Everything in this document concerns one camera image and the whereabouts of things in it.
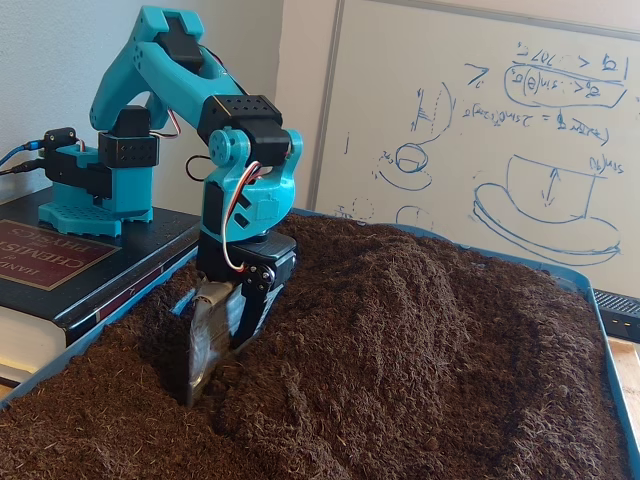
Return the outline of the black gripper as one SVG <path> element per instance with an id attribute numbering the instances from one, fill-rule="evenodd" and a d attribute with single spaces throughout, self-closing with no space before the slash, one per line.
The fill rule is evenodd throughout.
<path id="1" fill-rule="evenodd" d="M 296 263 L 296 248 L 293 238 L 280 233 L 229 242 L 229 259 L 236 266 L 244 265 L 238 272 L 225 261 L 220 241 L 206 233 L 199 235 L 196 268 L 212 282 L 242 283 L 245 305 L 239 326 L 231 338 L 233 350 L 256 332 L 266 309 L 267 294 L 290 278 Z"/>

